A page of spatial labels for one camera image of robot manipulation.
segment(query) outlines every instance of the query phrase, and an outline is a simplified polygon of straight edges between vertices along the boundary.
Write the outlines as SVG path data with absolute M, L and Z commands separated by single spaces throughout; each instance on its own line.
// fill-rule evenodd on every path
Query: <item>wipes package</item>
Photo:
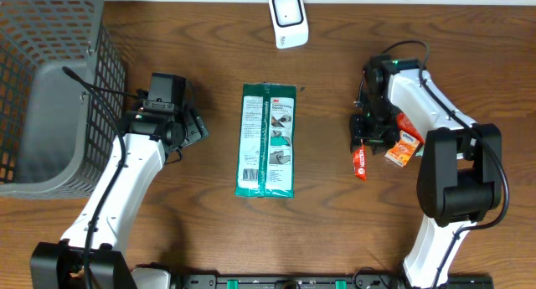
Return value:
M 293 85 L 244 84 L 237 196 L 294 198 Z

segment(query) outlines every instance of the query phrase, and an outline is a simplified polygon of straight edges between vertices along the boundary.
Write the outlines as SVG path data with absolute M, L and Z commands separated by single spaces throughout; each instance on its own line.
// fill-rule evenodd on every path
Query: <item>snack package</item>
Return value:
M 235 195 L 294 198 L 296 87 L 244 84 Z
M 415 129 L 410 119 L 404 113 L 399 113 L 396 116 L 396 124 L 400 130 L 410 134 L 412 137 L 419 139 L 420 142 L 425 143 L 420 134 L 417 132 L 417 129 Z
M 353 173 L 355 177 L 367 181 L 367 158 L 363 141 L 361 141 L 361 147 L 353 152 Z
M 412 137 L 404 131 L 400 131 L 400 140 L 396 142 L 392 149 L 385 153 L 385 156 L 393 163 L 405 167 L 419 144 L 420 142 L 417 138 Z

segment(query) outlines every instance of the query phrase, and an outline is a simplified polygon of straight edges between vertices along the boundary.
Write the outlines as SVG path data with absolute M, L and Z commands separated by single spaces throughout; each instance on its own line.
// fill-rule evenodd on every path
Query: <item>basket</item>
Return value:
M 0 196 L 90 195 L 108 162 L 111 121 L 70 67 L 124 91 L 125 69 L 102 25 L 104 0 L 0 0 Z M 101 93 L 119 119 L 121 95 Z

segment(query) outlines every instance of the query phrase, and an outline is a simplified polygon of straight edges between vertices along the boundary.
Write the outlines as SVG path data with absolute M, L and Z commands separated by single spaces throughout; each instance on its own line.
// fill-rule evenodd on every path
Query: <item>white device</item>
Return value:
M 270 0 L 269 4 L 277 48 L 304 45 L 309 39 L 309 25 L 303 0 Z

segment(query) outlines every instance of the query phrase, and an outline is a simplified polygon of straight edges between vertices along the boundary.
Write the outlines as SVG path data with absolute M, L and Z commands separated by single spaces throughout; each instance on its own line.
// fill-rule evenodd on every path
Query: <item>wood grain surface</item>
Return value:
M 360 181 L 348 119 L 369 56 L 423 39 L 438 87 L 467 115 L 501 129 L 512 190 L 508 217 L 470 233 L 450 272 L 489 273 L 496 288 L 536 287 L 536 8 L 307 5 L 307 16 L 309 42 L 279 50 L 265 4 L 106 3 L 129 90 L 146 89 L 153 71 L 187 77 L 210 130 L 151 184 L 128 264 L 221 274 L 396 270 L 423 215 L 420 160 L 398 168 L 369 152 L 368 179 Z M 407 46 L 393 54 L 423 52 Z M 234 196 L 242 85 L 263 81 L 298 87 L 294 199 Z M 34 247 L 58 241 L 85 202 L 0 199 L 1 288 L 31 287 Z

